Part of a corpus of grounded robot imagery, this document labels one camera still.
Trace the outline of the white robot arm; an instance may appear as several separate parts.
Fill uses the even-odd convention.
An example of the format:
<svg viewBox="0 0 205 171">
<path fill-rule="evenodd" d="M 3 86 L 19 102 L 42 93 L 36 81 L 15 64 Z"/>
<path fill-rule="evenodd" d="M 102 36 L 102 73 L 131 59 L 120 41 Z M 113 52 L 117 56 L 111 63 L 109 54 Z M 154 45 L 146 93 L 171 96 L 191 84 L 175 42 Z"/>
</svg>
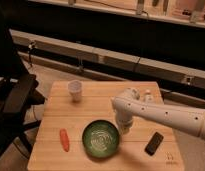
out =
<svg viewBox="0 0 205 171">
<path fill-rule="evenodd" d="M 135 88 L 127 88 L 111 99 L 115 120 L 122 134 L 138 116 L 205 140 L 205 109 L 143 102 Z"/>
</svg>

